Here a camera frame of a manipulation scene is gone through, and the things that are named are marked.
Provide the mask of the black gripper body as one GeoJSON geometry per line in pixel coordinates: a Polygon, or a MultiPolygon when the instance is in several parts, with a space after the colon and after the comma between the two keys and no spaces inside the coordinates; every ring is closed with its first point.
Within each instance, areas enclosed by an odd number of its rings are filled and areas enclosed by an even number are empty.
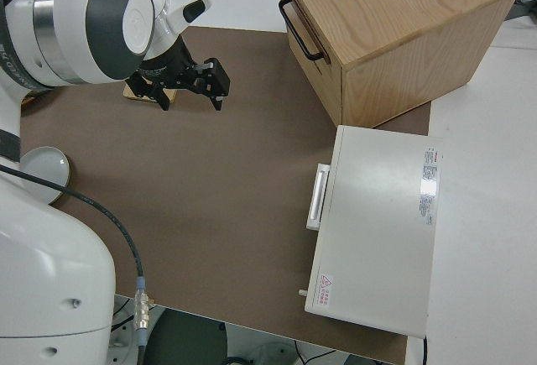
{"type": "Polygon", "coordinates": [[[186,89],[211,100],[228,96],[230,79],[217,58],[196,63],[179,37],[163,54],[144,60],[127,78],[136,97],[163,100],[163,89],[186,89]]]}

